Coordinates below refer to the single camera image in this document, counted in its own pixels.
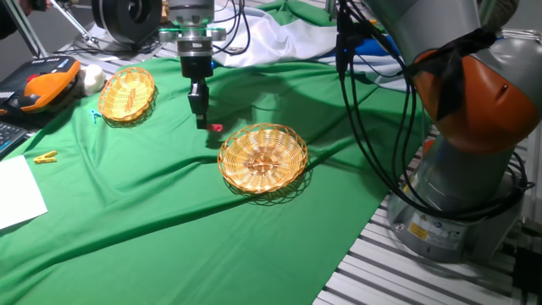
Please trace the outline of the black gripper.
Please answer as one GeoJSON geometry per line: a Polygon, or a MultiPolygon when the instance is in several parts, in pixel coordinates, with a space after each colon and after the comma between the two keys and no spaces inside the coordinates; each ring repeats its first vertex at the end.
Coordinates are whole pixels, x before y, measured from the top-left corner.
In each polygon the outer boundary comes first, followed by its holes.
{"type": "Polygon", "coordinates": [[[201,79],[213,75],[212,57],[180,57],[180,66],[183,77],[197,80],[191,83],[188,100],[191,111],[196,116],[197,129],[205,130],[207,127],[209,89],[207,82],[201,79]]]}

